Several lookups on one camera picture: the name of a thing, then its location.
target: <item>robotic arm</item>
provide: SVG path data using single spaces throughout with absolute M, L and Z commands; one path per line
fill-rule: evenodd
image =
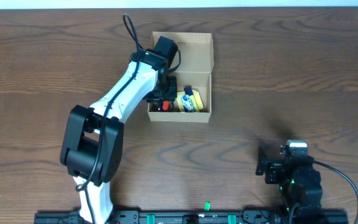
M 112 211 L 109 182 L 117 171 L 122 157 L 124 123 L 142 99 L 150 103 L 173 102 L 177 97 L 176 77 L 169 77 L 169 67 L 178 51 L 172 40 L 160 37 L 154 50 L 140 50 L 132 54 L 128 69 L 117 84 L 99 101 L 89 108 L 76 105 L 70 112 L 60 162 L 67 166 L 75 182 L 85 184 L 92 176 L 85 191 L 80 191 L 80 216 L 88 222 L 105 223 Z M 139 64 L 135 78 L 130 80 Z M 115 96 L 111 107 L 109 101 Z M 107 111 L 105 121 L 103 114 Z M 100 133 L 105 122 L 104 141 L 99 142 L 85 136 Z M 97 151 L 100 159 L 95 164 Z

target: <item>table surface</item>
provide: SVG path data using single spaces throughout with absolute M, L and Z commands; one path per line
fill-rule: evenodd
M 67 117 L 100 99 L 152 31 L 214 38 L 208 124 L 152 123 L 142 102 L 125 126 L 113 203 L 143 210 L 281 204 L 255 176 L 257 147 L 303 139 L 309 155 L 358 186 L 358 8 L 89 9 L 0 11 L 0 223 L 80 206 L 59 162 Z M 322 176 L 324 208 L 352 223 L 356 197 Z

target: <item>cardboard box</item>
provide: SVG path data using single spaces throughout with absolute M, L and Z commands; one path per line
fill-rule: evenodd
M 176 76 L 178 91 L 191 86 L 200 92 L 204 109 L 199 113 L 179 112 L 174 102 L 173 112 L 155 112 L 149 103 L 148 114 L 151 121 L 199 122 L 208 123 L 212 113 L 211 103 L 211 72 L 214 67 L 214 49 L 212 34 L 183 32 L 153 32 L 151 46 L 154 48 L 160 36 L 172 39 L 181 52 L 181 64 L 170 75 Z M 176 54 L 171 67 L 179 62 Z

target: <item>red object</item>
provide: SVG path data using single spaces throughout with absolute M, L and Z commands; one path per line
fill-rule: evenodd
M 168 111 L 169 110 L 169 101 L 162 102 L 162 110 Z

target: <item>box flap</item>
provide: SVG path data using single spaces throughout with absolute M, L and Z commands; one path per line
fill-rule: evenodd
M 214 67 L 212 34 L 186 32 L 153 32 L 151 46 L 154 48 L 160 36 L 172 39 L 181 52 L 181 65 L 176 72 L 211 73 Z M 176 54 L 171 67 L 179 62 Z

